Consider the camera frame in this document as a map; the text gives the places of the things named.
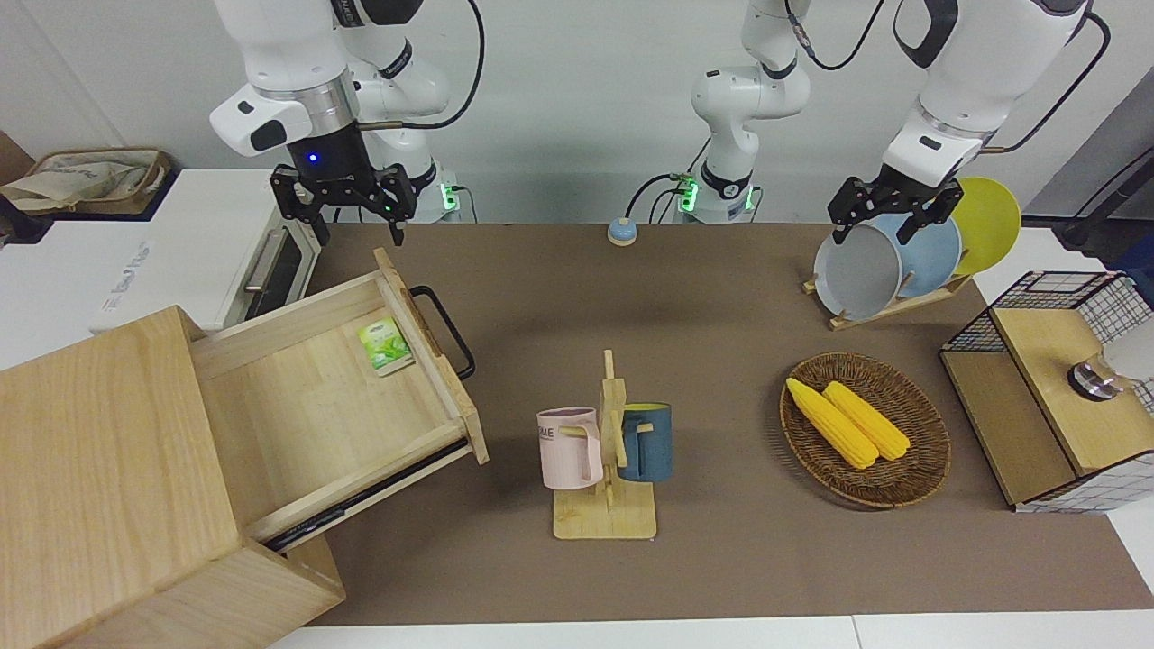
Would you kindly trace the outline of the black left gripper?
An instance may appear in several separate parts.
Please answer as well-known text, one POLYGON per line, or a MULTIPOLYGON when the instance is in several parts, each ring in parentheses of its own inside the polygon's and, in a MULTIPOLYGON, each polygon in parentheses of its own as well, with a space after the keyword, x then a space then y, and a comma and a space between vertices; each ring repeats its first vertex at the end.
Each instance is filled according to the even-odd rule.
POLYGON ((829 201, 829 221, 834 226, 833 243, 841 245, 850 230, 863 219, 881 214, 908 212, 911 216, 897 233, 898 243, 907 245, 920 230, 944 224, 962 196, 959 180, 949 180, 942 188, 930 187, 889 164, 882 164, 870 181, 859 177, 845 179, 829 201))

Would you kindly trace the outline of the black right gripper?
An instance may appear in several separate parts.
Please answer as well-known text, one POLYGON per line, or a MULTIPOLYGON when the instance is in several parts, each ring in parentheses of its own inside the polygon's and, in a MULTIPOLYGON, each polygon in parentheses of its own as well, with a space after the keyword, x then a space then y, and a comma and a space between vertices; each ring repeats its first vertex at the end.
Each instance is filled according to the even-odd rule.
POLYGON ((292 166, 276 166, 270 174, 271 191, 280 217, 308 225, 321 247, 328 246, 331 234, 317 203, 321 189, 328 188, 330 197, 343 203, 352 191, 354 196, 379 203, 379 217, 388 227, 395 246, 404 243, 404 227, 415 217, 417 194, 407 169, 395 163, 380 169, 379 176, 370 165, 362 132, 355 124, 347 124, 332 133, 297 140, 288 143, 292 166))

